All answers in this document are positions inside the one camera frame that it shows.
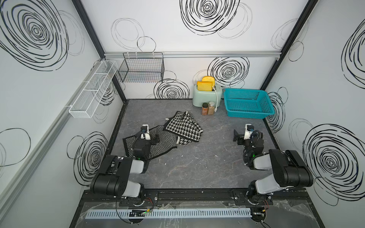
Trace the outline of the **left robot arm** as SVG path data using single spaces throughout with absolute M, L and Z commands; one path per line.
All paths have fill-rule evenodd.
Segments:
M 146 173 L 151 146 L 150 134 L 141 132 L 132 144 L 133 157 L 106 156 L 90 184 L 90 191 L 93 194 L 142 199 L 143 184 L 130 181 L 129 176 Z

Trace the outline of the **black white knitted scarf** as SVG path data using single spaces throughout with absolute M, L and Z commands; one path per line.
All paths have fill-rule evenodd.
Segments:
M 167 118 L 163 125 L 149 128 L 149 133 L 152 137 L 151 152 L 148 156 L 150 161 L 169 153 L 179 145 L 199 142 L 203 129 L 190 112 L 177 111 L 173 117 Z M 135 141 L 135 135 L 123 139 L 125 154 L 128 157 L 134 156 L 132 144 Z

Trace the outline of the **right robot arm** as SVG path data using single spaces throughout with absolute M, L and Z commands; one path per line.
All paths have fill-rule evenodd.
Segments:
M 251 170 L 272 171 L 269 176 L 250 183 L 246 193 L 248 200 L 282 190 L 313 185 L 313 175 L 298 152 L 280 149 L 264 152 L 263 133 L 255 130 L 253 125 L 247 125 L 244 134 L 234 130 L 233 141 L 244 146 L 242 158 L 245 166 Z

